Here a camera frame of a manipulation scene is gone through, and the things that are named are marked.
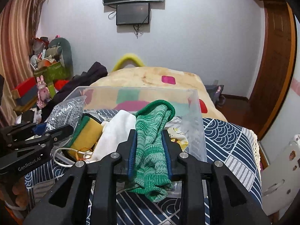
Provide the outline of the grey gloves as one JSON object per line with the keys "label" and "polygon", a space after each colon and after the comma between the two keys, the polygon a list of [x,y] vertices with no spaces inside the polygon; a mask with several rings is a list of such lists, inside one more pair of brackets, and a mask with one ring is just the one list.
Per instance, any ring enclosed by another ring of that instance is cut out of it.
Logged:
{"label": "grey gloves", "polygon": [[75,97],[57,104],[47,119],[45,131],[70,125],[75,129],[83,114],[86,96]]}

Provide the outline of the dark clothing pile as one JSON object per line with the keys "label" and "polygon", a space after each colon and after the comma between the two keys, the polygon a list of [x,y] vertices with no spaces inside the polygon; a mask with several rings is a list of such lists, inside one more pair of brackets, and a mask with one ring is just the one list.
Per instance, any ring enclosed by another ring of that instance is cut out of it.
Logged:
{"label": "dark clothing pile", "polygon": [[87,72],[82,72],[81,75],[75,75],[42,109],[41,123],[46,121],[54,107],[62,102],[75,88],[79,86],[90,86],[107,75],[108,72],[106,67],[99,62],[95,62]]}

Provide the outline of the grey green plush toy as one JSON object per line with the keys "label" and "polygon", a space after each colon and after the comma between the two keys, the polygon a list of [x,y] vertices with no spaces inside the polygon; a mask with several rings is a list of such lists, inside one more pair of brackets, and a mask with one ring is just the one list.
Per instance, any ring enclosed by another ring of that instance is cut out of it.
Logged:
{"label": "grey green plush toy", "polygon": [[56,38],[49,43],[49,48],[56,47],[58,47],[57,53],[59,54],[59,60],[61,62],[61,65],[64,66],[67,70],[69,70],[70,75],[73,76],[74,71],[70,43],[65,38]]}

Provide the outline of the yellow floral fabric scrunchie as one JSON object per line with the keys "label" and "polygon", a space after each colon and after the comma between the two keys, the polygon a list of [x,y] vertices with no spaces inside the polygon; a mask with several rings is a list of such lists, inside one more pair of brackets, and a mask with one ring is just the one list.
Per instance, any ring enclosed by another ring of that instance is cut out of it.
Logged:
{"label": "yellow floral fabric scrunchie", "polygon": [[170,127],[167,131],[171,142],[179,144],[181,150],[185,151],[189,143],[186,136],[183,134],[183,132],[180,129],[173,128],[173,127]]}

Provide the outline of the small black wall monitor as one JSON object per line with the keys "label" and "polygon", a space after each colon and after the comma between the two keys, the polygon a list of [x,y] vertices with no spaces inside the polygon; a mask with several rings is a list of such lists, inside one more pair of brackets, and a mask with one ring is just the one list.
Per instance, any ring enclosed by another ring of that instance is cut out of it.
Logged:
{"label": "small black wall monitor", "polygon": [[149,3],[125,3],[116,6],[116,25],[149,24]]}

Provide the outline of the yellow curved plush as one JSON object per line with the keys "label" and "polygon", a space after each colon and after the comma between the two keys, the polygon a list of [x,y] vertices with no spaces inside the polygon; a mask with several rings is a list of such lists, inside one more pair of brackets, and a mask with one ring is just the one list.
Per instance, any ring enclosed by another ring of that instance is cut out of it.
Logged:
{"label": "yellow curved plush", "polygon": [[112,72],[123,69],[127,64],[132,64],[134,67],[144,67],[145,64],[140,57],[133,53],[124,54],[115,64]]}

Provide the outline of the clear plastic storage bin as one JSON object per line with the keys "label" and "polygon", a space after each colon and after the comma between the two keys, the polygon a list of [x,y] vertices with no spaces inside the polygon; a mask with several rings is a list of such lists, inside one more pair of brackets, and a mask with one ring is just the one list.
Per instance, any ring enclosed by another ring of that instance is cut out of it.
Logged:
{"label": "clear plastic storage bin", "polygon": [[94,163],[116,151],[127,140],[130,130],[137,131],[130,180],[125,188],[160,202],[172,189],[162,131],[173,143],[200,161],[206,160],[206,144],[198,94],[195,90],[166,88],[86,88],[79,97],[70,95],[67,109],[54,108],[57,120],[88,113],[101,122],[102,130],[90,127],[80,137],[82,123],[63,147],[70,158]]}

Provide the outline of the striped brown curtain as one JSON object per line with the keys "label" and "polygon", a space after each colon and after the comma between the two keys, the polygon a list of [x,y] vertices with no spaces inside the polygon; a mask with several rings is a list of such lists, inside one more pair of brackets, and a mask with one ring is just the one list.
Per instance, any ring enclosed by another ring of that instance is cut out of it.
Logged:
{"label": "striped brown curtain", "polygon": [[29,56],[36,37],[43,0],[8,0],[1,12],[1,127],[16,120],[11,91],[33,76]]}

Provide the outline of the white suitcase with stickers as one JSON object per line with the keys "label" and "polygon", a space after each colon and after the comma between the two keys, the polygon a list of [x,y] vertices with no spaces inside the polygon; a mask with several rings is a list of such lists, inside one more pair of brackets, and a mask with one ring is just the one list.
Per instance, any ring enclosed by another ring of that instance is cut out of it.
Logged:
{"label": "white suitcase with stickers", "polygon": [[262,209],[266,215],[290,205],[299,191],[299,135],[261,172]]}

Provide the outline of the green cardboard box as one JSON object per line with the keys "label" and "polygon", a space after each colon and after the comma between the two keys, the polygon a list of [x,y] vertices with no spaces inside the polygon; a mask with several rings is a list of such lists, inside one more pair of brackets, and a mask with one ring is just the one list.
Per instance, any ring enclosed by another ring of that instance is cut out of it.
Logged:
{"label": "green cardboard box", "polygon": [[56,62],[48,67],[43,67],[40,70],[35,70],[33,72],[34,76],[40,77],[41,75],[44,78],[46,83],[53,82],[55,80],[65,80],[68,79],[70,76],[69,69],[62,66],[60,62]]}

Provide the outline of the white drawstring pouch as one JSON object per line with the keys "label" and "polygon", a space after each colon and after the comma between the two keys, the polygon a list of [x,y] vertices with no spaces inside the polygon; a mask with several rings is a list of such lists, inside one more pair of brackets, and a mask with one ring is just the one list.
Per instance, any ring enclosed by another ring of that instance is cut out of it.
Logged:
{"label": "white drawstring pouch", "polygon": [[[100,161],[105,156],[116,152],[117,147],[120,143],[128,140],[130,130],[135,129],[136,117],[124,110],[118,111],[118,113],[109,121],[104,121],[101,125],[103,126],[103,132],[98,140],[97,145],[94,148],[93,153],[80,152],[84,154],[84,159],[77,161],[85,161],[87,164]],[[73,150],[75,149],[60,147],[56,149],[53,154],[53,159],[56,158],[56,154],[62,150]]]}

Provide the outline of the beige patchwork blanket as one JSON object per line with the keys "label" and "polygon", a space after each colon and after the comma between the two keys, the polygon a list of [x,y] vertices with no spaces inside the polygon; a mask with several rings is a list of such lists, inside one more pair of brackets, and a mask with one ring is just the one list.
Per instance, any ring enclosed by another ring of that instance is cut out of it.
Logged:
{"label": "beige patchwork blanket", "polygon": [[170,102],[179,116],[190,111],[190,105],[195,103],[191,95],[195,92],[203,117],[226,120],[215,108],[200,77],[193,73],[164,67],[132,67],[109,73],[82,90],[89,109],[136,112],[162,99]]}

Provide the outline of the yellow green sponge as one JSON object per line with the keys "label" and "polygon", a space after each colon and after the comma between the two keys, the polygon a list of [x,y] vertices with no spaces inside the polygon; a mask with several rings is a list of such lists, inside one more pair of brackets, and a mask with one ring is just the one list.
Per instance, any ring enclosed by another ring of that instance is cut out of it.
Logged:
{"label": "yellow green sponge", "polygon": [[73,137],[66,145],[67,148],[75,149],[68,150],[68,155],[76,161],[84,159],[84,154],[80,152],[93,153],[95,146],[98,143],[103,132],[101,121],[94,118],[90,114],[84,113],[80,123],[75,128]]}

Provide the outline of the green knit glove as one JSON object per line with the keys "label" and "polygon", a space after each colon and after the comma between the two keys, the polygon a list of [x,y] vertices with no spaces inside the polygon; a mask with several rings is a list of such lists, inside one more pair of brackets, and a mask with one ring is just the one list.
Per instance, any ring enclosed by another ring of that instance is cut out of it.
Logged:
{"label": "green knit glove", "polygon": [[143,194],[155,203],[164,200],[172,188],[162,131],[175,113],[169,102],[155,100],[135,114],[136,141],[132,145],[125,189]]}

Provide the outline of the red flat box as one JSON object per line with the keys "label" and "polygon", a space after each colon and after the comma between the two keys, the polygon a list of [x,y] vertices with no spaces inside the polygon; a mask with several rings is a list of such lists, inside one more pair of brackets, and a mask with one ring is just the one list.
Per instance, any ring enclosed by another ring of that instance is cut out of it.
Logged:
{"label": "red flat box", "polygon": [[19,99],[23,97],[31,88],[36,85],[36,78],[31,77],[26,79],[24,82],[17,85],[12,91],[12,98]]}

